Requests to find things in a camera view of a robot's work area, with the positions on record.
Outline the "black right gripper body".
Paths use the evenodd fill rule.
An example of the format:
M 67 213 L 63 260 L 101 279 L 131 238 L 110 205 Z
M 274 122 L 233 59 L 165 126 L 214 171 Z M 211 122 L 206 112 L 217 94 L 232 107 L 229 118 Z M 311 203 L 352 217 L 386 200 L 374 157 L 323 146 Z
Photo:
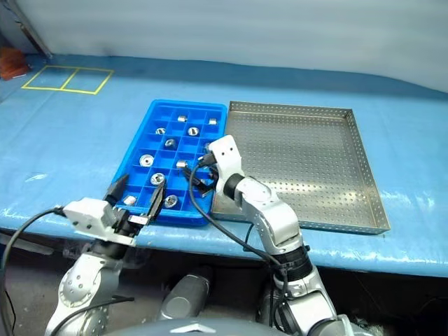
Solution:
M 209 169 L 208 179 L 210 180 L 210 182 L 206 183 L 206 192 L 204 194 L 205 196 L 212 193 L 216 189 L 216 185 L 219 179 L 218 170 L 215 166 L 210 166 L 208 167 L 208 169 Z

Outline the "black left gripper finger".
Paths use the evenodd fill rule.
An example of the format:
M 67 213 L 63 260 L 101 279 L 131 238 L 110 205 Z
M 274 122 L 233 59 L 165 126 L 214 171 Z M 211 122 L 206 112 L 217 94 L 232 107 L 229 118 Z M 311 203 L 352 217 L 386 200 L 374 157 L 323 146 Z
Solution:
M 148 212 L 146 214 L 148 223 L 154 222 L 159 216 L 165 200 L 165 182 L 161 182 L 150 198 Z
M 128 181 L 128 174 L 122 175 L 117 181 L 113 182 L 106 191 L 106 201 L 114 207 L 123 197 Z

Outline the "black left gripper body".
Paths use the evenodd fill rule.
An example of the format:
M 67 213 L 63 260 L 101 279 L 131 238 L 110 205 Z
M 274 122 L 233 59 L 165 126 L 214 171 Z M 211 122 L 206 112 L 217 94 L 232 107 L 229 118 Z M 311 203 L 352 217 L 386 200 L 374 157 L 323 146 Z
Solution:
M 105 208 L 105 226 L 111 228 L 112 233 L 124 237 L 136 237 L 142 227 L 149 224 L 149 217 L 132 215 L 128 210 L 107 205 Z

